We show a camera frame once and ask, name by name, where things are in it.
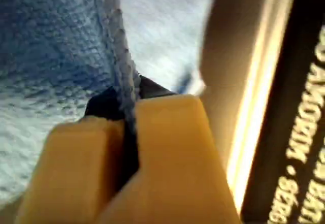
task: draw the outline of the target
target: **blue towel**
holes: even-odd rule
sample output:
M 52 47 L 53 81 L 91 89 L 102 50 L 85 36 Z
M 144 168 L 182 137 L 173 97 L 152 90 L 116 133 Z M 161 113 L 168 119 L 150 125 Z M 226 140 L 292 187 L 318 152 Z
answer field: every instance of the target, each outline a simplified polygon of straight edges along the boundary
M 24 189 L 47 132 L 93 95 L 113 88 L 135 125 L 140 78 L 119 0 L 0 0 L 0 66 L 0 205 Z

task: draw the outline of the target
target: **book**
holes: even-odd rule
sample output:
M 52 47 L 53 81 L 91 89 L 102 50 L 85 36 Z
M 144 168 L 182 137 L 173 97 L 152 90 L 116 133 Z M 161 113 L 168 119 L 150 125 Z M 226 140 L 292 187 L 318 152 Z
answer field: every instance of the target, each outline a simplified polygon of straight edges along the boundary
M 325 223 L 324 11 L 325 0 L 293 1 L 245 188 L 245 223 Z

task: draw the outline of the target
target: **light strip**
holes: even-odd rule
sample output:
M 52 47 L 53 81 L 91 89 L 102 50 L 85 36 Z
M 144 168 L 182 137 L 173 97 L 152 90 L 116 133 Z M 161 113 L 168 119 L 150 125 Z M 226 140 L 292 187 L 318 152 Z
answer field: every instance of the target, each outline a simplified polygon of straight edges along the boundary
M 265 0 L 227 167 L 227 180 L 238 212 L 242 208 L 292 2 Z

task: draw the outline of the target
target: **dark cover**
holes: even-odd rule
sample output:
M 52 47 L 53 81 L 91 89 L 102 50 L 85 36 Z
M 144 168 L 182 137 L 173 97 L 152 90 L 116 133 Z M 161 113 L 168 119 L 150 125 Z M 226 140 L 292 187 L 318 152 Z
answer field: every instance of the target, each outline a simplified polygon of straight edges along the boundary
M 242 208 L 245 223 L 325 223 L 325 0 L 294 0 Z

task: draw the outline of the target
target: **blue fabric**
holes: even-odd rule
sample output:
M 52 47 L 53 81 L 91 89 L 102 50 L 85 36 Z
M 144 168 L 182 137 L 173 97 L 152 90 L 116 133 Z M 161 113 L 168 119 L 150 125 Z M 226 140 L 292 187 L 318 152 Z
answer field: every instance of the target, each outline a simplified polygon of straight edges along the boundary
M 134 127 L 140 79 L 119 0 L 0 0 L 0 66 L 0 204 L 29 178 L 17 159 L 35 164 L 46 133 L 80 118 L 93 95 L 113 88 Z

